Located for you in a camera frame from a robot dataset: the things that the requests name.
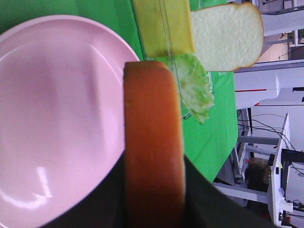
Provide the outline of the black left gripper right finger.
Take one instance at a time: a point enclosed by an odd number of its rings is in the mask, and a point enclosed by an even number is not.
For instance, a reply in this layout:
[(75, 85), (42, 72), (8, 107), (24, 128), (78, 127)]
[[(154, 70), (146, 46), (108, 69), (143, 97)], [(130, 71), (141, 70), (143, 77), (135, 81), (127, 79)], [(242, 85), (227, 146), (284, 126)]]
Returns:
[(265, 218), (239, 206), (217, 190), (184, 157), (186, 209), (184, 228), (274, 228)]

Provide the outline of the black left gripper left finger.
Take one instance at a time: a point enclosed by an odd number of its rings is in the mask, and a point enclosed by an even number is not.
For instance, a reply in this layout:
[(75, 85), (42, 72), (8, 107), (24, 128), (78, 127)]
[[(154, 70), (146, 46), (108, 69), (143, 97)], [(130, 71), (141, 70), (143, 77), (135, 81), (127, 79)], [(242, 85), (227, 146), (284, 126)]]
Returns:
[(45, 228), (126, 227), (124, 154), (103, 181), (67, 212), (44, 225)]

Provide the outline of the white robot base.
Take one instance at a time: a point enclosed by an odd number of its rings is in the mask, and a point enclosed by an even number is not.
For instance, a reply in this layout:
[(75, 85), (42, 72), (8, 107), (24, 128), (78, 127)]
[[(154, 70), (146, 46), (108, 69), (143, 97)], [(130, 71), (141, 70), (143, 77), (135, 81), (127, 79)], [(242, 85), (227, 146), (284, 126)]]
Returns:
[(283, 88), (304, 90), (304, 60), (262, 62), (234, 73), (237, 109), (277, 98)]

